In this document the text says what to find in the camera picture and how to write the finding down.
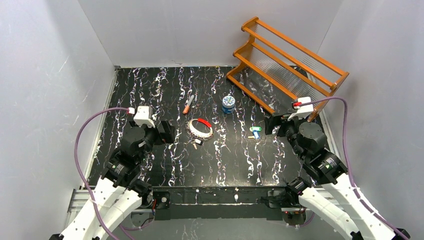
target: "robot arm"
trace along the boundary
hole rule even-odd
[[[299,203],[301,206],[312,210],[339,232],[344,239],[352,239],[351,233],[359,231],[346,212],[324,198],[301,177],[297,177],[287,184],[286,198],[294,200],[292,204]]]
[[[375,217],[375,208],[369,204],[358,188],[351,187],[348,169],[340,159],[326,149],[327,136],[323,133],[317,123],[307,122],[305,118],[311,111],[312,105],[300,106],[310,102],[309,97],[299,98],[292,104],[297,110],[292,114],[273,114],[265,120],[265,134],[271,134],[274,127],[279,126],[277,135],[286,137],[296,155],[303,161],[303,168],[315,181],[322,185],[333,195],[343,207],[343,212],[338,207],[331,204],[323,197],[318,197],[310,187],[302,185],[302,189],[294,186],[302,179],[295,179],[288,184],[292,193],[298,194],[298,202],[318,214],[329,223],[335,230],[343,235],[345,239],[381,239],[397,240],[401,239],[392,228]],[[371,206],[370,212],[357,198],[354,191],[358,191],[361,200]],[[403,234],[409,234],[398,228]]]
[[[93,190],[95,202],[89,199],[74,221],[60,234],[50,240],[105,240],[106,231],[99,225],[93,204],[97,205],[101,219],[113,231],[132,211],[142,203],[152,187],[139,179],[140,164],[154,145],[173,143],[176,129],[163,120],[156,127],[151,119],[149,106],[139,106],[120,141],[121,146],[114,150]]]

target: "white wall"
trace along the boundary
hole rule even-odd
[[[237,65],[241,26],[258,16],[318,51],[342,0],[79,0],[114,65]]]
[[[114,67],[77,0],[0,4],[0,232],[46,240],[64,227],[82,123],[102,110]],[[99,121],[79,156],[87,165]]]
[[[424,2],[343,2],[318,54],[350,75],[347,149],[356,183],[412,239],[424,229]],[[342,149],[343,104],[327,115]]]

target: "wooden shelf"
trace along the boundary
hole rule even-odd
[[[306,64],[302,63],[295,57],[291,56],[287,53],[287,51],[284,51],[280,47],[277,47],[274,43],[267,40],[265,37],[258,34],[255,30],[258,26],[261,26],[262,28],[268,30],[269,32],[273,33],[274,35],[278,36],[282,40],[286,41],[293,47],[295,47],[297,50],[303,52],[304,54],[308,55],[312,59],[318,62],[318,64],[322,64],[326,68],[332,70],[334,73],[338,74],[340,77],[337,81],[331,82],[328,80],[325,76],[323,76],[321,73],[318,73],[316,70],[312,69],[311,67],[307,66]],[[246,32],[249,34],[249,38],[247,42],[239,47],[234,53],[233,56],[240,60],[240,64],[232,69],[230,72],[227,73],[226,77],[232,81],[237,87],[239,87],[241,90],[243,90],[247,95],[249,95],[253,100],[255,100],[258,104],[260,104],[266,111],[269,113],[274,113],[274,109],[272,109],[270,106],[268,106],[266,103],[264,103],[261,99],[259,99],[257,96],[255,96],[254,93],[249,91],[245,86],[243,86],[239,81],[237,81],[234,78],[234,75],[239,73],[244,67],[249,67],[259,75],[261,75],[264,79],[269,81],[271,84],[273,84],[275,87],[277,87],[281,94],[285,94],[292,98],[293,100],[297,99],[298,97],[307,97],[307,96],[296,96],[293,92],[288,90],[286,87],[284,87],[281,83],[279,83],[277,80],[273,79],[269,74],[266,73],[266,71],[262,70],[260,67],[256,66],[250,59],[250,56],[252,55],[252,50],[255,48],[256,50],[263,53],[266,57],[270,58],[272,61],[276,62],[281,67],[288,70],[290,73],[292,73],[294,76],[298,78],[299,81],[303,81],[308,84],[311,88],[318,91],[322,95],[329,97],[333,96],[336,90],[340,87],[340,85],[345,81],[349,73],[347,71],[343,71],[340,68],[336,67],[332,63],[328,62],[327,60],[323,59],[322,57],[318,56],[316,53],[310,51],[306,47],[300,45],[293,39],[289,38],[288,36],[282,34],[281,32],[277,31],[275,28],[269,26],[265,22],[259,20],[258,17],[253,17],[249,21],[245,22],[241,26],[241,30],[243,32]],[[271,53],[270,51],[266,50],[261,45],[257,44],[255,40],[259,40],[261,43],[265,44],[272,50],[274,50],[277,54],[280,56],[276,56],[275,54]],[[293,69],[291,66],[289,66],[287,63],[285,63],[283,60],[280,59],[280,57],[283,57],[284,59],[289,60],[294,65],[298,66],[299,68],[305,70],[307,73],[309,73],[311,76],[313,76],[315,79],[323,83],[328,90],[318,85],[316,82],[312,81],[311,79],[308,79],[304,75],[300,74],[298,71]],[[323,107],[326,105],[326,102],[322,102],[318,104],[314,112],[309,116],[309,121],[313,120],[323,109]]]

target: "white cable clip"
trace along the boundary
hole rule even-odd
[[[94,201],[91,197],[90,197],[88,200],[90,200],[90,202],[92,202],[92,203],[96,204],[96,205],[97,205],[97,207],[103,207],[103,204],[99,204],[99,203],[97,203],[97,202],[96,202],[96,201]]]
[[[379,211],[377,209],[375,209],[375,208],[372,209],[372,211],[370,212],[370,214],[373,215],[373,216],[374,216],[374,214],[380,215],[379,214]]]
[[[94,201],[91,197],[88,199],[90,202],[96,204],[97,206],[99,205],[96,201]]]

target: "wooden rod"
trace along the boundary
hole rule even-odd
[[[226,73],[226,77],[228,78],[228,76],[232,76],[234,74],[239,73],[245,67],[246,67],[246,64],[244,64],[244,62],[240,62],[238,66],[236,66],[235,68],[231,69],[229,72]]]
[[[317,60],[318,62],[322,63],[323,65],[327,66],[329,69],[333,70],[335,73],[337,73],[339,75],[342,75],[342,74],[345,73],[340,68],[338,68],[335,65],[331,64],[329,61],[325,60],[324,58],[318,56],[316,53],[310,51],[306,47],[300,45],[299,43],[297,43],[296,41],[294,41],[290,37],[282,34],[281,32],[279,32],[278,30],[276,30],[272,26],[266,24],[265,22],[257,19],[256,20],[256,23],[258,23],[259,25],[261,25],[262,27],[264,27],[265,29],[267,29],[271,33],[273,33],[273,34],[277,35],[278,37],[282,38],[284,41],[288,42],[293,47],[295,47],[295,48],[299,49],[300,51],[304,52],[305,54],[309,55],[311,58],[313,58],[313,59]]]
[[[311,122],[312,120],[314,120],[321,112],[321,110],[323,110],[323,108],[326,106],[326,104],[329,101],[322,101],[318,104],[318,106],[315,107],[315,109],[313,110],[313,112],[309,115],[309,117],[307,118],[308,122]]]
[[[290,60],[292,63],[296,64],[300,68],[304,69],[306,72],[310,73],[312,76],[314,76],[315,78],[317,78],[318,80],[320,80],[322,83],[324,83],[328,87],[331,87],[333,85],[333,83],[330,82],[330,81],[328,81],[325,77],[321,76],[316,71],[312,70],[311,68],[309,68],[305,64],[303,64],[300,61],[298,61],[296,58],[292,57],[291,55],[289,55],[285,51],[281,50],[279,47],[277,47],[276,45],[272,44],[270,41],[266,40],[265,38],[263,38],[262,36],[260,36],[256,32],[250,30],[249,28],[245,28],[244,30],[246,32],[248,32],[250,35],[252,35],[253,37],[255,37],[256,39],[258,39],[259,41],[263,42],[268,47],[272,48],[277,53],[283,55],[286,59]]]
[[[335,82],[335,88],[338,89],[340,85],[345,81],[345,79],[349,76],[349,72],[345,72],[341,75],[341,77]]]
[[[311,87],[316,89],[318,92],[320,92],[324,96],[326,96],[326,97],[329,96],[330,93],[328,91],[324,90],[324,88],[320,87],[318,84],[316,84],[315,82],[311,81],[310,79],[308,79],[307,77],[302,75],[300,72],[293,69],[293,67],[289,66],[287,63],[285,63],[282,60],[280,60],[279,58],[277,58],[274,54],[270,53],[265,48],[261,47],[260,45],[258,45],[255,42],[252,43],[252,46],[255,47],[256,49],[258,49],[259,51],[261,51],[263,54],[267,55],[272,60],[276,61],[278,64],[280,64],[285,69],[289,70],[292,74],[296,75],[298,78],[302,79],[304,82],[309,84]]]
[[[251,48],[252,47],[252,43],[251,42],[249,42],[249,40],[245,43],[245,44],[243,44],[241,47],[239,47],[239,48],[237,48],[233,53],[232,53],[232,55],[235,57],[236,56],[236,54],[239,54],[239,53],[243,53],[243,52],[245,52],[248,48]]]
[[[285,93],[286,95],[288,95],[291,99],[295,100],[295,99],[298,98],[291,91],[289,91],[287,88],[285,88],[284,86],[282,86],[281,84],[279,84],[271,76],[269,76],[268,74],[266,74],[264,71],[262,71],[261,69],[259,69],[254,64],[252,64],[250,61],[248,61],[246,58],[244,58],[239,53],[236,53],[234,55],[234,57],[238,58],[240,61],[242,61],[243,63],[245,63],[249,68],[253,69],[255,72],[257,72],[258,74],[260,74],[263,78],[265,78],[266,80],[268,80],[270,83],[272,83],[278,89],[280,89],[283,93]]]
[[[257,20],[259,20],[259,17],[257,17],[257,16],[252,17],[249,21],[247,21],[247,22],[243,23],[243,25],[241,25],[241,30],[244,31],[243,28],[250,28],[251,26],[253,26],[256,23]]]

